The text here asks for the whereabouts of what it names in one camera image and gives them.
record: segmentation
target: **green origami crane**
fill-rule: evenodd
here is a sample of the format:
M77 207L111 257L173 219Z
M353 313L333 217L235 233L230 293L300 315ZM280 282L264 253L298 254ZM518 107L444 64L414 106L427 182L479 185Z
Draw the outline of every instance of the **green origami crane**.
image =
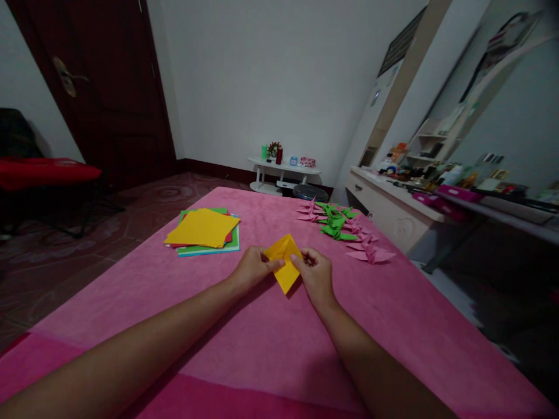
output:
M340 208L338 204L334 203L326 204L315 202L315 204L322 208L328 216L327 219L319 221L319 223L326 224L321 229L323 233L332 236L335 240L359 239L357 236L342 233L342 228L344 227L345 220L353 218L358 214L357 212L351 212L353 207Z

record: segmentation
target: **wooden door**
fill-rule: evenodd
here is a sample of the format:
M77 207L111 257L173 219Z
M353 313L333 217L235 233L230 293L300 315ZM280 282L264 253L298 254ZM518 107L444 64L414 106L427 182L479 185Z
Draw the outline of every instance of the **wooden door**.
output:
M120 188L168 176L175 151L144 0L8 4L86 162Z

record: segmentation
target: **drawer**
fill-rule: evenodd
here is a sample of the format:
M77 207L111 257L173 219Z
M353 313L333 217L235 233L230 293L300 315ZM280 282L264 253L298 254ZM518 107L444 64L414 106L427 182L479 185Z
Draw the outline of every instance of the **drawer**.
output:
M350 173L345 187L363 204L369 211L373 211L374 197L371 185L358 176Z
M403 253L411 252L434 222L354 173L349 174L345 186L373 213L374 224Z

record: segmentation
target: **pink box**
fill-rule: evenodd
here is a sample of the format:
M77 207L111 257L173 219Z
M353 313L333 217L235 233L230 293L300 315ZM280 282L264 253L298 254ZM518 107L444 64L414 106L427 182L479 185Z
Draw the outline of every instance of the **pink box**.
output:
M444 215L448 215L450 218L456 221L464 221L468 218L469 213L462 208L448 202L444 198L433 201L433 206L441 211Z
M438 196L427 195L427 194L423 194L421 192L416 192L415 194L412 195L412 198L415 199L415 200L418 200L422 204L427 205L428 207L432 207L434 205L434 202L436 200L440 199Z
M462 189L450 185L441 185L437 189L437 192L453 196L455 198L461 199L462 201L473 202L473 203L479 202L483 198L483 195L481 194L472 192L468 189Z
M308 157L301 157L301 166L304 167L316 167L316 160L315 159L310 159Z

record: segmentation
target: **hand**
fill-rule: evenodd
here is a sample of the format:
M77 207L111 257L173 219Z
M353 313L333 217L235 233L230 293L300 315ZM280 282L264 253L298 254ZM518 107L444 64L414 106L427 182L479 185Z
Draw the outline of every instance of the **hand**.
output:
M300 272L310 302L319 314L338 305L332 288L332 262L313 248L302 248L305 259L291 255L291 261Z
M246 285L247 289L252 288L266 275L285 265L284 260L269 261L262 254L264 250L266 250L265 247L250 246L231 274L240 283Z

